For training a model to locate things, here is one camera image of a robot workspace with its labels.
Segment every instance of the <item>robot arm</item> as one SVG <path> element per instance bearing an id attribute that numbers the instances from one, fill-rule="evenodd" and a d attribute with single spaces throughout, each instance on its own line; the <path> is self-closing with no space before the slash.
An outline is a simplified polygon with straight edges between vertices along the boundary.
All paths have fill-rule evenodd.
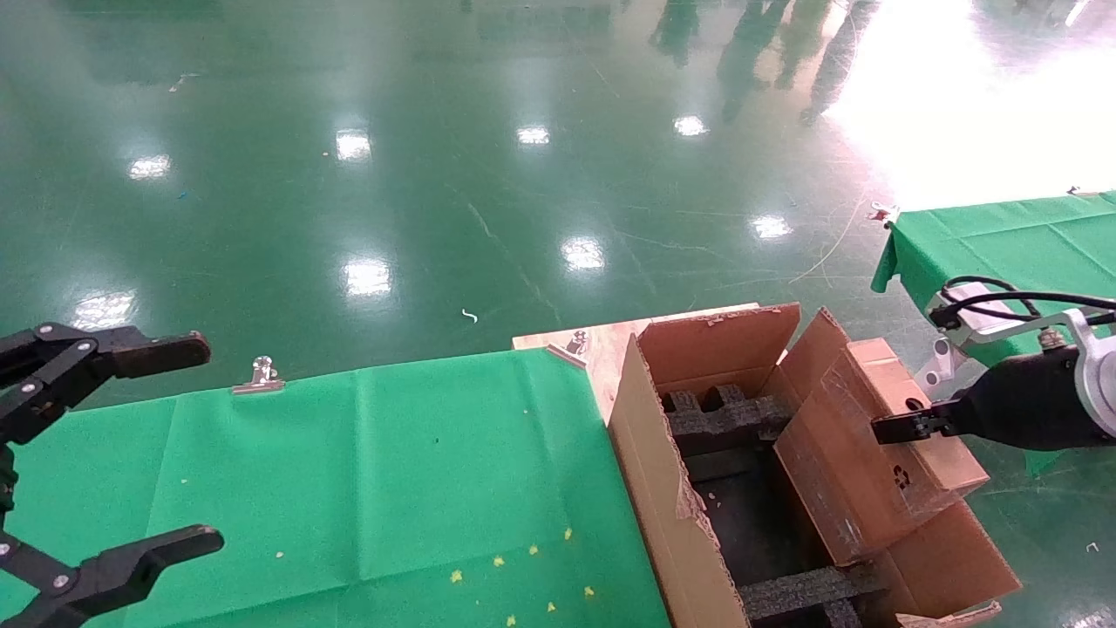
<path id="1" fill-rule="evenodd" d="M 974 345 L 1041 330 L 1043 351 L 1003 360 L 950 400 L 930 408 L 912 407 L 911 413 L 874 423 L 876 441 L 906 443 L 930 438 L 939 432 L 945 436 L 972 434 L 1035 451 L 1116 445 L 1116 337 L 1098 338 L 1094 332 L 1096 326 L 1113 323 L 1116 301 L 1018 291 L 1008 283 L 983 277 L 959 279 L 974 281 L 953 291 L 951 283 L 946 283 L 929 306 L 930 318 L 945 335 L 951 351 L 949 357 L 941 357 L 937 346 L 943 341 L 935 345 L 939 359 L 932 364 L 939 365 L 939 370 L 920 371 L 922 386 L 936 385 L 952 376 L 955 366 L 952 357 Z M 989 291 L 982 281 L 1007 287 L 1009 291 Z M 965 292 L 965 297 L 958 299 L 959 292 Z M 1000 302 L 1007 298 L 1069 300 L 1085 308 L 1042 317 L 1029 306 L 1032 312 L 1022 316 Z M 975 303 L 985 305 L 973 307 Z M 1066 346 L 1055 327 L 1066 328 L 1074 345 Z"/>
<path id="2" fill-rule="evenodd" d="M 0 338 L 0 571 L 39 593 L 0 628 L 77 628 L 147 598 L 170 566 L 213 553 L 221 534 L 193 525 L 86 559 L 71 568 L 4 532 L 15 504 L 16 455 L 109 379 L 140 378 L 209 363 L 205 339 L 150 339 L 135 328 L 83 332 L 57 323 Z"/>

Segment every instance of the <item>table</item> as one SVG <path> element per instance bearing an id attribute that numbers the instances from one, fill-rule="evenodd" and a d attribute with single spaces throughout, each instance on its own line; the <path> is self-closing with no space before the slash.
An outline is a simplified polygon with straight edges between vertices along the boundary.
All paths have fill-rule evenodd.
<path id="1" fill-rule="evenodd" d="M 1116 297 L 1116 192 L 954 206 L 901 213 L 892 225 L 872 289 L 898 274 L 920 309 L 959 274 L 985 274 L 1020 289 Z M 1026 312 L 1018 302 L 1009 305 Z M 1065 305 L 1036 303 L 1043 313 Z M 1036 335 L 973 347 L 984 366 L 1036 354 Z M 1028 453 L 1038 473 L 1058 453 Z"/>
<path id="2" fill-rule="evenodd" d="M 96 628 L 670 626 L 585 373 L 545 349 L 73 413 L 16 455 L 8 529 L 70 564 L 224 534 Z M 0 572 L 0 618 L 30 593 Z"/>

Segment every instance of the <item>metal bracket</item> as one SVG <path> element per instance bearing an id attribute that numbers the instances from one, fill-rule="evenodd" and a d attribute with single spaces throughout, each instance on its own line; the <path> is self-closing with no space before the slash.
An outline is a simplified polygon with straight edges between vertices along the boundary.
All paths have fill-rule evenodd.
<path id="1" fill-rule="evenodd" d="M 260 356 L 252 361 L 252 380 L 248 384 L 232 387 L 233 395 L 253 395 L 282 390 L 287 383 L 279 379 L 279 371 L 271 367 L 271 358 Z"/>
<path id="2" fill-rule="evenodd" d="M 915 374 L 915 384 L 926 397 L 933 399 L 942 384 L 952 381 L 958 368 L 968 359 L 968 356 L 950 345 L 949 339 L 940 338 L 934 341 L 934 356 Z"/>

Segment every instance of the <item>small cardboard box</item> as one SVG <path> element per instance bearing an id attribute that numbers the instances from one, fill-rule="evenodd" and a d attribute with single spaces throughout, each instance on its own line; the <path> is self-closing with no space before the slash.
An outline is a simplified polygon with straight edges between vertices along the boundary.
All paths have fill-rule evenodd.
<path id="1" fill-rule="evenodd" d="M 872 419 L 925 398 L 886 344 L 849 342 L 825 310 L 782 357 L 799 318 L 790 303 L 652 321 L 628 342 L 608 429 L 675 628 L 748 626 L 660 403 L 725 384 L 797 410 L 777 453 L 835 563 L 875 562 L 887 613 L 991 617 L 994 602 L 951 617 L 1019 588 L 962 500 L 987 474 L 956 438 L 876 444 Z"/>

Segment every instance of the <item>metal clip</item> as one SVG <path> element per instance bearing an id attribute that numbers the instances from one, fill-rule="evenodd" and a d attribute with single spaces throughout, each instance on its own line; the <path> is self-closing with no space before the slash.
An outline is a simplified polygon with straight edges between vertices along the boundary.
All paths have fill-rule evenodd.
<path id="1" fill-rule="evenodd" d="M 252 381 L 232 387 L 233 395 L 252 395 L 281 390 L 287 383 L 279 379 L 279 371 L 271 368 L 271 358 L 260 356 L 252 361 Z"/>
<path id="2" fill-rule="evenodd" d="M 588 349 L 589 338 L 585 334 L 585 330 L 578 330 L 574 332 L 574 336 L 569 339 L 569 345 L 566 346 L 566 351 L 573 354 L 574 356 L 581 356 L 585 350 Z"/>

